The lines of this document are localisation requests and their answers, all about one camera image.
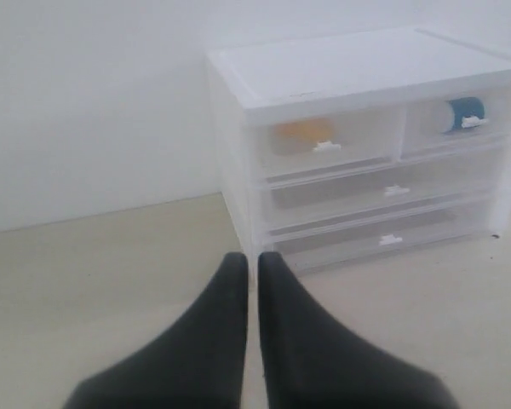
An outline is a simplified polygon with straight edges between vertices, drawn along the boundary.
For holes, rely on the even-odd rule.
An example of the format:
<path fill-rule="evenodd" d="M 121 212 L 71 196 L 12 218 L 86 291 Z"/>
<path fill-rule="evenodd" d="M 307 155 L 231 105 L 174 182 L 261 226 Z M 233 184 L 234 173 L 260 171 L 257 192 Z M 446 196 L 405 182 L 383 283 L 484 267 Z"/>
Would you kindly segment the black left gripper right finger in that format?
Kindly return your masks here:
<path fill-rule="evenodd" d="M 278 252 L 258 257 L 261 357 L 271 408 L 456 408 L 433 373 L 366 341 L 321 306 Z"/>

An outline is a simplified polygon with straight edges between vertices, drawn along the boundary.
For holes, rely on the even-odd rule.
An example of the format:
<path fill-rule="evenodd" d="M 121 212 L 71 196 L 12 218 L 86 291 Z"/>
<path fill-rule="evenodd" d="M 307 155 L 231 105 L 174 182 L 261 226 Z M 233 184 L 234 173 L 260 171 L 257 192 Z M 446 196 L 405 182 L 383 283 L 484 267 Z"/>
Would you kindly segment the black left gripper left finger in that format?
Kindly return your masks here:
<path fill-rule="evenodd" d="M 227 253 L 166 331 L 83 380 L 67 408 L 238 408 L 248 333 L 248 261 Z"/>

